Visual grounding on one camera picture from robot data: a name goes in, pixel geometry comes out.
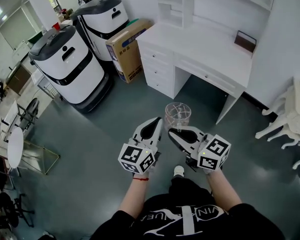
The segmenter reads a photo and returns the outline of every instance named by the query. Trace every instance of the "clear plastic container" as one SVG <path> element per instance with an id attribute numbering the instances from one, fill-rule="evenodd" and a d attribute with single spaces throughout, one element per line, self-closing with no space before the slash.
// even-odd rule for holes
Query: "clear plastic container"
<path id="1" fill-rule="evenodd" d="M 164 128 L 181 130 L 181 126 L 187 126 L 190 121 L 191 109 L 181 102 L 173 102 L 165 107 Z"/>

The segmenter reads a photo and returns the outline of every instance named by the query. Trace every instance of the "cardboard box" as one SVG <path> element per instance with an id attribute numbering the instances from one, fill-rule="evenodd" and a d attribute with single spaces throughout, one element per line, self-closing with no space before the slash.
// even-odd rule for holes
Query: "cardboard box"
<path id="1" fill-rule="evenodd" d="M 130 83 L 142 71 L 142 62 L 136 38 L 153 24 L 147 19 L 138 19 L 105 41 L 120 78 Z"/>

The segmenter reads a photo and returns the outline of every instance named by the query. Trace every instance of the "red string bracelet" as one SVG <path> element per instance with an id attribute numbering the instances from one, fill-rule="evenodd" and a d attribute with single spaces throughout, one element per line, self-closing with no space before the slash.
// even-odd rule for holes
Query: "red string bracelet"
<path id="1" fill-rule="evenodd" d="M 139 180 L 139 181 L 148 181 L 149 178 L 133 178 L 134 180 Z"/>

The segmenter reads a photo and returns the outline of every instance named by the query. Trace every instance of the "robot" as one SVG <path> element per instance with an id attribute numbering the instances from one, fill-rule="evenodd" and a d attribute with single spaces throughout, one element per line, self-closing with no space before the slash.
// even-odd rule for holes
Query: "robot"
<path id="1" fill-rule="evenodd" d="M 128 144 L 123 144 L 118 161 L 122 167 L 134 174 L 143 175 L 158 160 L 157 144 L 161 140 L 163 120 L 155 117 L 140 124 Z"/>
<path id="2" fill-rule="evenodd" d="M 216 171 L 226 161 L 231 144 L 219 135 L 204 134 L 193 126 L 181 126 L 168 130 L 170 140 L 186 153 L 185 162 L 195 168 Z"/>

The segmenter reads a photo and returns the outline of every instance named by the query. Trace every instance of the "robot lid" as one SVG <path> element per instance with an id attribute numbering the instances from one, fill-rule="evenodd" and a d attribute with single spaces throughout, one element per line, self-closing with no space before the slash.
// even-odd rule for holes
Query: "robot lid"
<path id="1" fill-rule="evenodd" d="M 76 33 L 71 25 L 60 25 L 57 31 L 54 27 L 43 35 L 31 48 L 29 57 L 35 61 L 45 61 L 59 51 Z"/>
<path id="2" fill-rule="evenodd" d="M 121 2 L 121 0 L 91 0 L 78 8 L 71 15 L 71 18 L 73 19 L 80 15 L 103 14 L 121 4 Z"/>

